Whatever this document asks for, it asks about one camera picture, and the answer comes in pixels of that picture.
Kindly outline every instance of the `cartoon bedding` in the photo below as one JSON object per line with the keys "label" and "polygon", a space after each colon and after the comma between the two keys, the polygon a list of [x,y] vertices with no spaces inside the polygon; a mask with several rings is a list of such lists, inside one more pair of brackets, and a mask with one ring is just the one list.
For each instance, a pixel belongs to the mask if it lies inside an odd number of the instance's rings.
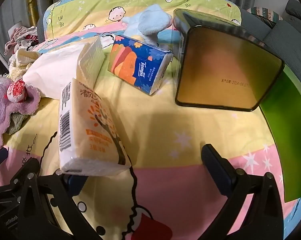
{"label": "cartoon bedding", "polygon": [[[274,174],[287,236],[301,219],[300,212],[296,215],[301,200],[284,203],[279,156],[259,108],[247,113],[177,106],[170,65],[153,96],[107,72],[114,36],[126,28],[121,19],[154,3],[171,15],[176,8],[189,8],[241,23],[239,8],[227,0],[62,0],[44,15],[46,41],[34,49],[40,53],[101,35],[106,59],[94,90],[110,106],[132,163],[115,177],[89,177],[75,203],[103,239],[198,239],[226,201],[202,165],[201,146],[211,143],[235,168]],[[169,43],[171,31],[160,32],[159,43]],[[40,160],[44,155],[42,175],[59,167],[58,104],[42,98],[36,114],[17,133],[4,136],[9,157],[0,166],[0,186],[29,157]],[[247,197],[231,231],[239,229],[251,199]],[[69,231],[58,208],[53,210]]]}

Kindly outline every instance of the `white tissue pack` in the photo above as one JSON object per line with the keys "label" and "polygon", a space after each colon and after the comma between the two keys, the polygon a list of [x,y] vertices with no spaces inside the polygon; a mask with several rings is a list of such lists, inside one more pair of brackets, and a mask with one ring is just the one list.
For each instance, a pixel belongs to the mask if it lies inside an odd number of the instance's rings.
{"label": "white tissue pack", "polygon": [[63,173],[112,176],[131,166],[108,106],[75,79],[61,93],[58,140]]}
{"label": "white tissue pack", "polygon": [[41,55],[23,75],[41,97],[60,99],[63,88],[76,78],[94,87],[105,55],[98,36],[76,41]]}

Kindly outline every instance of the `red heart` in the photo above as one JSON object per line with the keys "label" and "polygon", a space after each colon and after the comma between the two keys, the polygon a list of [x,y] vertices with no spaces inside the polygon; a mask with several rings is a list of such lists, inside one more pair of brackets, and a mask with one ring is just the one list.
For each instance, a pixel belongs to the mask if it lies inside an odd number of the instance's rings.
{"label": "red heart", "polygon": [[140,224],[132,234],[131,240],[170,240],[171,238],[172,230],[168,226],[142,213]]}

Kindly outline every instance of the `gray sofa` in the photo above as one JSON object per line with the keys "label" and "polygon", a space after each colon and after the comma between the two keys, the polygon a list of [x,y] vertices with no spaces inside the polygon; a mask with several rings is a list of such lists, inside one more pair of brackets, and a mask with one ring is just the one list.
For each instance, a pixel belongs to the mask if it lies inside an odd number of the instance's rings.
{"label": "gray sofa", "polygon": [[240,10],[242,27],[279,55],[301,82],[301,4],[296,0],[289,0],[287,15],[273,29],[255,15],[244,9]]}

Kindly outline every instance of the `barcode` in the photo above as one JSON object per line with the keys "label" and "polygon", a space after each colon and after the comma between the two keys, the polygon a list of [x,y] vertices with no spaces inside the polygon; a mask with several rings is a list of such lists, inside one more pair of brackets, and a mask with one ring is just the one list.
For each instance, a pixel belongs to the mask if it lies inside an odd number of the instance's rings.
{"label": "barcode", "polygon": [[59,138],[59,148],[62,152],[63,150],[69,148],[70,144],[70,123],[69,123],[69,111],[62,116],[60,119],[60,138]]}
{"label": "barcode", "polygon": [[62,98],[61,109],[63,110],[64,107],[66,107],[67,101],[70,99],[70,83],[63,89],[61,98]]}

